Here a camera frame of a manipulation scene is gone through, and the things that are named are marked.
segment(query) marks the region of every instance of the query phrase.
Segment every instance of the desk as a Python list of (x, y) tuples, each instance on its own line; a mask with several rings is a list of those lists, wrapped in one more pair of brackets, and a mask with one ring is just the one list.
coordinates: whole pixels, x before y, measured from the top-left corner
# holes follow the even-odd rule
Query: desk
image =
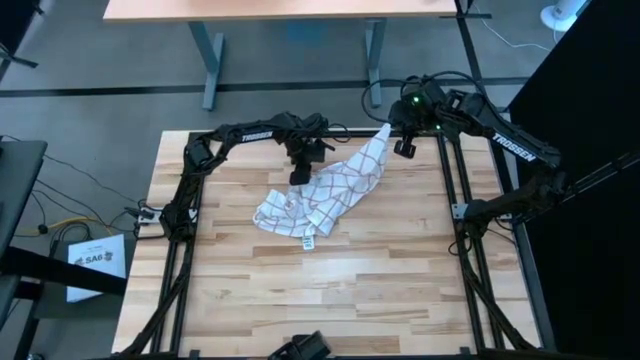
[[(444, 16), (455, 13), (454, 0), (110, 0), (104, 20), (187, 22), (207, 69), (203, 108), (212, 110), (220, 75), (224, 35), (216, 34), (212, 42), (204, 21), (366, 18), (367, 70), (369, 81), (373, 83), (380, 79), (380, 53), (387, 17)], [(256, 54), (256, 61), (260, 56), (268, 54)], [(378, 84), (371, 89), (371, 105), (378, 107), (381, 104)]]
[[(162, 207), (173, 197), (188, 134), (163, 133), (151, 206)], [(314, 168), (347, 159), (366, 141), (329, 141), (336, 152), (327, 152), (327, 162)], [(474, 198), (499, 195), (487, 141), (462, 141)], [(199, 349), (203, 357), (264, 357), (292, 335), (315, 330), (337, 355), (473, 350), (460, 265), (447, 253), (454, 232), (436, 140), (414, 143), (415, 158), (390, 153), (377, 188), (339, 219), (329, 238), (317, 238), (313, 252), (304, 252), (299, 240), (259, 230), (251, 220), (270, 189), (288, 187), (292, 166), (284, 149), (271, 141), (234, 148), (229, 161), (206, 178), (181, 355)], [(494, 224), (491, 229), (509, 236)], [(161, 233), (159, 225), (143, 230), (142, 236)], [(167, 247), (164, 239), (138, 242), (114, 352), (133, 340), (155, 310)], [(487, 233), (484, 248), (498, 304), (538, 345), (514, 245)], [(491, 345), (486, 311), (480, 309)], [(172, 321), (170, 313), (163, 349)]]
[(66, 258), (59, 261), (11, 246), (46, 148), (43, 141), (0, 142), (0, 329), (14, 298), (33, 301), (15, 352), (16, 359), (27, 358), (39, 321), (35, 309), (43, 293), (43, 282), (23, 281), (23, 277), (119, 295), (124, 293), (126, 285), (125, 279), (68, 264)]

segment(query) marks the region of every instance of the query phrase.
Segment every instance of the gray table leg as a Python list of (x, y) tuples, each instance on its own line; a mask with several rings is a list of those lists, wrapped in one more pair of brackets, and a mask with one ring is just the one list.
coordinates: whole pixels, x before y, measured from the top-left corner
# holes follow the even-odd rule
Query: gray table leg
[(24, 66), (28, 66), (32, 69), (35, 69), (36, 67), (38, 67), (38, 63), (35, 63), (33, 61), (29, 61), (26, 59), (22, 59), (19, 57), (15, 57), (13, 55), (9, 55), (8, 53), (3, 52), (2, 50), (0, 50), (0, 60), (9, 60), (9, 61), (13, 61), (14, 63), (20, 64), (20, 65), (24, 65)]
[(213, 110), (213, 104), (216, 97), (216, 87), (218, 86), (218, 77), (220, 76), (220, 62), (222, 60), (222, 44), (224, 43), (224, 34), (217, 33), (213, 38), (213, 44), (207, 33), (207, 28), (201, 21), (190, 21), (189, 29), (191, 35), (196, 41), (202, 61), (207, 69), (207, 82), (204, 88), (204, 102), (202, 107), (205, 110)]
[[(369, 83), (380, 80), (380, 52), (384, 40), (384, 30), (387, 26), (387, 19), (367, 19), (367, 29), (365, 30), (365, 41), (367, 44), (367, 71), (369, 72)], [(382, 92), (380, 84), (371, 87), (371, 107), (377, 108), (382, 105)]]

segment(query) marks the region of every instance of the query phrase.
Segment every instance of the wooden tabletop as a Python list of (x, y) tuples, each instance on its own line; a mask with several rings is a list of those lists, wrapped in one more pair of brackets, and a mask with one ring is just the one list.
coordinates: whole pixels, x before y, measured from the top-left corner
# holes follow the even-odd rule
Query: wooden tabletop
[(107, 21), (454, 15), (454, 0), (109, 0)]
[[(151, 206), (173, 197), (187, 137), (185, 131), (163, 133)], [(345, 160), (366, 141), (333, 143), (336, 152), (313, 166)], [(339, 219), (330, 237), (316, 238), (312, 252), (303, 251), (298, 239), (259, 230), (251, 220), (270, 189), (288, 188), (292, 166), (285, 149), (272, 141), (234, 148), (206, 178), (181, 355), (200, 349), (201, 356), (263, 357), (292, 335), (315, 330), (336, 355), (473, 349), (460, 266), (447, 252), (454, 235), (436, 141), (419, 138), (414, 144), (413, 160), (389, 154), (376, 189)], [(462, 146), (474, 197), (498, 196), (487, 141), (463, 136)], [(157, 234), (158, 228), (142, 235)], [(494, 224), (490, 228), (510, 237)], [(139, 241), (114, 351), (127, 346), (155, 310), (167, 246), (166, 240)], [(539, 344), (514, 245), (488, 232), (484, 248), (500, 307), (527, 340)], [(173, 316), (168, 319), (165, 349)]]

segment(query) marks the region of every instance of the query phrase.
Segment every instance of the black curtain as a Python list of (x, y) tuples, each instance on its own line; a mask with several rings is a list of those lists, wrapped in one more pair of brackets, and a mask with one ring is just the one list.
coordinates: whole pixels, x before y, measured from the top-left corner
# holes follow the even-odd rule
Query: black curtain
[[(640, 148), (640, 2), (593, 0), (512, 104), (577, 180)], [(519, 165), (520, 183), (535, 169)], [(558, 350), (639, 358), (640, 165), (527, 224)]]

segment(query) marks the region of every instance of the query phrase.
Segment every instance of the white towel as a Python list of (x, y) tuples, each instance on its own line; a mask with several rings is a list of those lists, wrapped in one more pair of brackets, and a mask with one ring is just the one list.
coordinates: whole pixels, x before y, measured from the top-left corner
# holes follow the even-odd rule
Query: white towel
[(390, 132), (391, 127), (385, 124), (349, 160), (318, 171), (308, 184), (291, 186), (287, 195), (271, 190), (258, 206), (253, 222), (261, 229), (286, 236), (329, 236), (338, 217), (380, 181)]

